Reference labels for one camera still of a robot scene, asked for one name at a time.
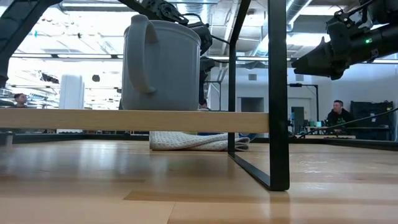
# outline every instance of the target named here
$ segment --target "white towel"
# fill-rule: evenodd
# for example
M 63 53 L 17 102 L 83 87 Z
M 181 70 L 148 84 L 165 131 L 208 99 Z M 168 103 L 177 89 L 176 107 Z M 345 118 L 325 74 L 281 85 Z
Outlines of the white towel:
M 235 139 L 235 150 L 248 151 L 247 137 Z M 228 134 L 196 136 L 175 131 L 151 131 L 149 147 L 154 151 L 193 150 L 193 151 L 224 151 L 228 147 Z

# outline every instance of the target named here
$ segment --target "person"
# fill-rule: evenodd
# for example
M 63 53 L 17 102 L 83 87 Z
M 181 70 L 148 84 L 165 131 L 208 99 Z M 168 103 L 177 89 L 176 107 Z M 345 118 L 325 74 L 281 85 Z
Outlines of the person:
M 17 102 L 16 105 L 14 105 L 15 108 L 27 108 L 25 105 L 26 103 L 26 95 L 23 93 L 18 93 L 14 95 L 14 99 Z
M 202 103 L 199 105 L 199 110 L 201 111 L 209 111 L 209 107 L 207 107 L 207 100 L 204 99 Z
M 328 114 L 328 124 L 329 126 L 334 126 L 337 124 L 344 124 L 348 121 L 354 120 L 353 116 L 346 111 L 344 108 L 344 103 L 341 100 L 335 100 L 333 103 L 333 109 Z

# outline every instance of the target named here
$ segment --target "black metal table leg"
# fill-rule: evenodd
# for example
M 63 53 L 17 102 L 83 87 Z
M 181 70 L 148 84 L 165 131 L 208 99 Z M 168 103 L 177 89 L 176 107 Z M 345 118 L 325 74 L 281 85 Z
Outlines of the black metal table leg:
M 286 1 L 268 0 L 270 190 L 290 186 L 287 132 Z
M 229 46 L 228 111 L 235 111 L 236 42 L 251 1 L 241 1 Z M 228 154 L 246 172 L 269 190 L 287 190 L 289 142 L 287 133 L 286 1 L 268 0 L 269 18 L 269 129 L 270 174 L 234 153 L 234 133 L 228 133 Z

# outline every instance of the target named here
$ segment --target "wooden plank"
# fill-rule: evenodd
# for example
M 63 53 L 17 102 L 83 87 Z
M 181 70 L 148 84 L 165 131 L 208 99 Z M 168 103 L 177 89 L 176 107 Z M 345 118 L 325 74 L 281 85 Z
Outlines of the wooden plank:
M 1 109 L 0 128 L 268 133 L 268 114 Z

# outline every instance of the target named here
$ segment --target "fluorescent light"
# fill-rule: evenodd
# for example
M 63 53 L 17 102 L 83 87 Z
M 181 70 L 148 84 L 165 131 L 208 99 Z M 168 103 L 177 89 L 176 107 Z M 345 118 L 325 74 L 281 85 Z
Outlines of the fluorescent light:
M 266 57 L 237 57 L 239 61 L 250 61 L 250 62 L 268 62 Z
M 300 10 L 300 15 L 306 16 L 334 16 L 344 6 L 307 6 Z
M 60 54 L 60 58 L 112 58 L 111 55 L 92 55 L 92 54 Z
M 224 61 L 229 60 L 228 56 L 206 56 L 206 57 L 211 58 L 213 60 L 224 60 Z
M 330 41 L 328 34 L 294 34 L 286 37 L 286 44 L 316 47 L 320 44 L 322 37 L 325 38 L 325 42 Z
M 15 53 L 11 57 L 17 57 L 17 58 L 50 58 L 52 57 L 50 54 L 20 54 L 20 53 Z
M 391 59 L 375 59 L 372 63 L 379 63 L 379 64 L 398 64 L 398 60 L 391 60 Z
M 60 88 L 60 85 L 13 85 L 13 84 L 7 84 L 7 88 Z
M 127 7 L 121 3 L 63 3 L 63 7 Z

